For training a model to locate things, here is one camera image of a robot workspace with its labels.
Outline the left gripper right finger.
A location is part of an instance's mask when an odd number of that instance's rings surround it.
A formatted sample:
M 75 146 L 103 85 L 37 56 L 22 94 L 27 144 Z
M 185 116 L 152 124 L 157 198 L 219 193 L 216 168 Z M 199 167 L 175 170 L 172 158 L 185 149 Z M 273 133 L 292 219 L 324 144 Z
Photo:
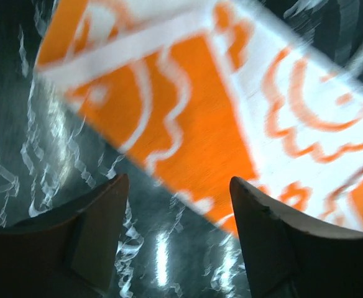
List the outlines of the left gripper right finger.
M 252 297 L 363 297 L 363 232 L 306 215 L 239 177 L 229 191 Z

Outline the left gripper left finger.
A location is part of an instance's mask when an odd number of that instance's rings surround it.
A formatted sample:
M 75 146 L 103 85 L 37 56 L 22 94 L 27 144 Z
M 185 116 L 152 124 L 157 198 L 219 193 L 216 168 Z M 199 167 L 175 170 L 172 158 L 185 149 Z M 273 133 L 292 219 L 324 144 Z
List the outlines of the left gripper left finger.
M 117 175 L 60 207 L 0 227 L 0 297 L 104 297 L 126 211 Z

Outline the orange white patterned towel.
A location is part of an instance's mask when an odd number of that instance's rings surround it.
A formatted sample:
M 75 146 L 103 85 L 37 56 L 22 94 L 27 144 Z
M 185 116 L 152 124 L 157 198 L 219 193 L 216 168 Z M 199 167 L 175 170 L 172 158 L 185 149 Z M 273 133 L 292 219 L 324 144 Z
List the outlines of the orange white patterned towel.
M 35 67 L 229 232 L 233 176 L 363 231 L 363 88 L 270 13 L 233 1 L 60 1 Z

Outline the black marble pattern mat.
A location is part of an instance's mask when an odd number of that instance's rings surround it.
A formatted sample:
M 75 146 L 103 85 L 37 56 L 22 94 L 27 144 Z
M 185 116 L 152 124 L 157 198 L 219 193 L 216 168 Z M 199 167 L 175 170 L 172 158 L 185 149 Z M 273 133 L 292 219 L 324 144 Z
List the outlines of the black marble pattern mat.
M 237 225 L 229 232 L 193 210 L 37 71 L 59 2 L 0 1 L 0 227 L 125 174 L 126 211 L 104 297 L 252 297 Z M 363 1 L 233 2 L 270 13 L 363 88 Z

